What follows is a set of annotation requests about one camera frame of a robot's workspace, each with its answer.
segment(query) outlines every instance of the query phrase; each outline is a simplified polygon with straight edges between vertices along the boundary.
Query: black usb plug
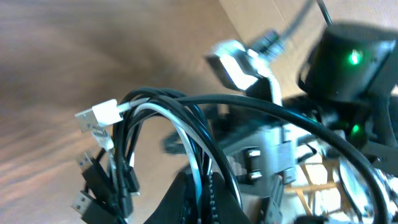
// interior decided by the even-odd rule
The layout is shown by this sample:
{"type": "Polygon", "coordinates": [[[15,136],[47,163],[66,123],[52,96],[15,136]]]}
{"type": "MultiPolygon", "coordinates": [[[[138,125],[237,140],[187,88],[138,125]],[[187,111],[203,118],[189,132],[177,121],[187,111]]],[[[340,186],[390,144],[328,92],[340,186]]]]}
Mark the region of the black usb plug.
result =
{"type": "Polygon", "coordinates": [[[137,179],[137,175],[134,172],[134,168],[131,166],[127,167],[127,170],[124,173],[125,183],[127,188],[131,194],[139,195],[139,182],[137,179]]]}
{"type": "Polygon", "coordinates": [[[116,190],[101,164],[93,159],[89,152],[80,154],[76,161],[81,168],[87,186],[91,189],[96,199],[108,205],[114,204],[116,202],[116,190]]]}
{"type": "Polygon", "coordinates": [[[101,202],[97,203],[89,194],[81,191],[72,204],[80,215],[81,219],[87,224],[117,224],[118,218],[107,209],[101,202]]]}
{"type": "Polygon", "coordinates": [[[119,192],[119,207],[123,218],[129,217],[134,211],[132,198],[127,188],[121,189],[119,192]]]}

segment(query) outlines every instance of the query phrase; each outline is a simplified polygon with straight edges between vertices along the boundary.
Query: usb connector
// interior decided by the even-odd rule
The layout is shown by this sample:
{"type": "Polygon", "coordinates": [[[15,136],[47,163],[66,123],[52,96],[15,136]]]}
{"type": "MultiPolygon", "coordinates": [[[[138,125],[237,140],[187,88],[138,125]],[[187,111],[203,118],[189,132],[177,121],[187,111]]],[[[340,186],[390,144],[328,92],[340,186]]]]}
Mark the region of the usb connector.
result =
{"type": "Polygon", "coordinates": [[[127,171],[124,173],[124,180],[130,194],[139,195],[139,182],[133,167],[129,166],[127,168],[127,171]]]}
{"type": "Polygon", "coordinates": [[[76,158],[76,162],[79,164],[79,167],[83,172],[93,165],[93,160],[94,157],[90,152],[83,152],[76,158]]]}
{"type": "Polygon", "coordinates": [[[116,189],[111,179],[106,175],[101,164],[89,152],[80,154],[77,163],[82,171],[82,176],[86,180],[87,186],[91,189],[97,200],[107,203],[115,203],[116,189]]]}
{"type": "Polygon", "coordinates": [[[81,219],[87,224],[117,224],[118,218],[116,215],[109,212],[97,203],[93,197],[84,191],[81,191],[75,201],[72,203],[72,208],[76,210],[81,219]]]}
{"type": "Polygon", "coordinates": [[[86,132],[92,129],[105,128],[122,121],[123,117],[120,114],[129,109],[131,109],[130,103],[118,106],[118,102],[113,99],[77,113],[75,118],[79,120],[81,131],[86,132]]]}

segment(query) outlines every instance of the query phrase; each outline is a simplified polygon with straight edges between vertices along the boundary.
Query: white cable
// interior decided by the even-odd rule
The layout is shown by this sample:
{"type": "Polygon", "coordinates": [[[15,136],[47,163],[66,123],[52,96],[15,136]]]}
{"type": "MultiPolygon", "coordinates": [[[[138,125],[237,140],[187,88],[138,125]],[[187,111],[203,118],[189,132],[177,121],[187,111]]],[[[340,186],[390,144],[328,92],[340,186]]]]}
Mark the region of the white cable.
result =
{"type": "Polygon", "coordinates": [[[203,140],[198,136],[198,134],[187,123],[183,122],[181,119],[174,116],[174,114],[172,114],[169,110],[167,110],[159,105],[153,104],[153,103],[143,103],[143,104],[139,105],[136,108],[134,115],[142,110],[145,110],[145,109],[154,110],[154,111],[160,113],[161,115],[165,116],[167,119],[171,120],[172,123],[175,123],[176,125],[180,126],[210,156],[210,159],[215,161],[214,156],[212,155],[210,150],[207,148],[206,144],[203,142],[203,140]]]}
{"type": "Polygon", "coordinates": [[[112,173],[113,185],[114,185],[115,189],[117,189],[118,188],[118,177],[116,175],[116,163],[114,161],[112,151],[114,151],[114,150],[110,150],[109,152],[108,151],[106,151],[106,152],[108,152],[108,155],[109,155],[108,159],[109,159],[109,166],[111,168],[111,173],[112,173]]]}
{"type": "Polygon", "coordinates": [[[201,177],[200,177],[198,162],[194,155],[194,152],[191,147],[188,136],[185,132],[185,129],[189,126],[187,124],[183,123],[183,121],[181,121],[180,118],[176,117],[169,110],[167,110],[159,105],[155,105],[153,103],[144,103],[144,104],[141,104],[140,106],[138,106],[134,112],[134,116],[138,112],[140,112],[144,109],[151,109],[151,110],[154,110],[154,111],[162,114],[163,116],[168,118],[172,122],[172,124],[175,126],[175,129],[177,130],[178,135],[180,136],[180,138],[182,140],[182,144],[184,145],[184,148],[187,152],[188,160],[189,160],[191,170],[192,170],[193,181],[195,183],[196,200],[197,200],[197,204],[199,205],[201,193],[202,193],[201,177]]]}
{"type": "Polygon", "coordinates": [[[118,110],[119,113],[123,113],[123,112],[130,110],[131,108],[133,108],[135,106],[145,103],[147,100],[149,100],[149,98],[141,98],[138,100],[133,100],[133,101],[119,105],[116,109],[118,110]]]}

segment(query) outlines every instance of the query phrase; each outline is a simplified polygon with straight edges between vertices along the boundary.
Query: green led light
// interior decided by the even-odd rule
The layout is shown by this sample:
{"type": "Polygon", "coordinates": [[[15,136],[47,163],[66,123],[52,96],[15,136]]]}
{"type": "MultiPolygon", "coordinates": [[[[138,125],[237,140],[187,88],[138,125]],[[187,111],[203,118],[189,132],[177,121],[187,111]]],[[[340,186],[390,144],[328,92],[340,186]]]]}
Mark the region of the green led light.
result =
{"type": "Polygon", "coordinates": [[[355,124],[354,127],[353,127],[353,129],[351,130],[351,133],[352,133],[352,134],[355,134],[355,133],[357,133],[358,131],[359,131],[359,125],[355,124]]]}
{"type": "Polygon", "coordinates": [[[349,55],[349,63],[352,65],[357,65],[362,61],[362,54],[357,50],[353,50],[353,52],[349,55]]]}

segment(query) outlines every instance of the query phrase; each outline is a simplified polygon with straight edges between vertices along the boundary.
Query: black plastic housing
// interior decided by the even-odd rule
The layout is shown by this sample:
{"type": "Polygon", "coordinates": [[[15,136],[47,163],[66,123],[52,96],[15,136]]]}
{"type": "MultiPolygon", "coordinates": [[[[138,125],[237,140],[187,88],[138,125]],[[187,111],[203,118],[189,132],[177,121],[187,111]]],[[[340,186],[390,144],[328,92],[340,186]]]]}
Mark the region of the black plastic housing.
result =
{"type": "Polygon", "coordinates": [[[397,37],[391,30],[363,24],[330,25],[308,60],[305,81],[300,74],[298,85],[310,96],[340,102],[358,101],[369,91],[390,93],[398,81],[398,70],[386,73],[382,68],[397,66],[397,37]],[[360,56],[357,64],[350,62],[353,52],[360,56]]]}

